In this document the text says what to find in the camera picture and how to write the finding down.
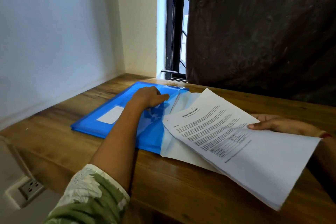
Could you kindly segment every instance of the wooden desk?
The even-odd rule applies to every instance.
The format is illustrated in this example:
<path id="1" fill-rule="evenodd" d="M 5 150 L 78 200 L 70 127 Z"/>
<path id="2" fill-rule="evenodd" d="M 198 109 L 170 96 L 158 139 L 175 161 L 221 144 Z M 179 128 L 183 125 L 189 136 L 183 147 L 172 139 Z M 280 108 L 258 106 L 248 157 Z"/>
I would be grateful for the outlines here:
<path id="1" fill-rule="evenodd" d="M 204 87 L 125 74 L 18 122 L 3 131 L 28 167 L 47 186 L 63 191 L 102 142 L 70 125 L 136 81 Z M 273 113 L 335 133 L 336 108 L 211 88 L 249 113 Z M 335 223 L 336 205 L 305 169 L 283 208 L 276 212 L 229 178 L 139 150 L 132 182 L 136 200 L 187 223 Z"/>

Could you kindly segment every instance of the sleeve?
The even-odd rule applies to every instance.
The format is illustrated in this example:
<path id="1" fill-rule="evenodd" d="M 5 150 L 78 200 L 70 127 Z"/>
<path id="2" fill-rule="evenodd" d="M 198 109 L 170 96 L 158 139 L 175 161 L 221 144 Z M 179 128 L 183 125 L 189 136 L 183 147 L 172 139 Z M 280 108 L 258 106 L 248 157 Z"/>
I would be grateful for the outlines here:
<path id="1" fill-rule="evenodd" d="M 88 164 L 71 179 L 45 224 L 120 223 L 129 201 L 120 184 Z"/>

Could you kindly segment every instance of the label on folder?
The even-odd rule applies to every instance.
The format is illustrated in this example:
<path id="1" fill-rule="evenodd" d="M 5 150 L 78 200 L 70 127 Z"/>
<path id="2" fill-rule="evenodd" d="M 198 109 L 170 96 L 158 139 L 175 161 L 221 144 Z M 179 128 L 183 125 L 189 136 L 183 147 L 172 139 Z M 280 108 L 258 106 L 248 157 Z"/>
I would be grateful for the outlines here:
<path id="1" fill-rule="evenodd" d="M 123 112 L 123 110 L 124 110 L 123 107 L 116 105 L 110 111 L 108 111 L 106 114 L 99 117 L 97 119 L 97 121 L 108 123 L 108 124 L 113 124 L 118 120 L 118 118 L 121 115 L 121 113 Z"/>

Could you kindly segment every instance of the black window frame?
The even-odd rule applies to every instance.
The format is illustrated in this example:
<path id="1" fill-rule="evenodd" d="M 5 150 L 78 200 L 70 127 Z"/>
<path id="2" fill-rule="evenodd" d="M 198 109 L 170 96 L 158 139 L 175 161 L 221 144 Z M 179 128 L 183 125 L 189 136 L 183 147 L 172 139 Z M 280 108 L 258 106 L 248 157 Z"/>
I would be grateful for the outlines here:
<path id="1" fill-rule="evenodd" d="M 184 0 L 167 0 L 166 70 L 163 72 L 166 72 L 167 80 L 186 82 L 186 75 L 179 73 L 183 4 Z"/>

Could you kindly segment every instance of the curtain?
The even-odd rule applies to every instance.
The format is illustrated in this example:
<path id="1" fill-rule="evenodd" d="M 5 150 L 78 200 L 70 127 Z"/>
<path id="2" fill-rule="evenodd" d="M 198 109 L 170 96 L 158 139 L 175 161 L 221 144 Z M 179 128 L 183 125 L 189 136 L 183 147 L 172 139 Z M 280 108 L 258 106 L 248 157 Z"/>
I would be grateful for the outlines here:
<path id="1" fill-rule="evenodd" d="M 336 0 L 190 0 L 190 83 L 336 106 Z"/>

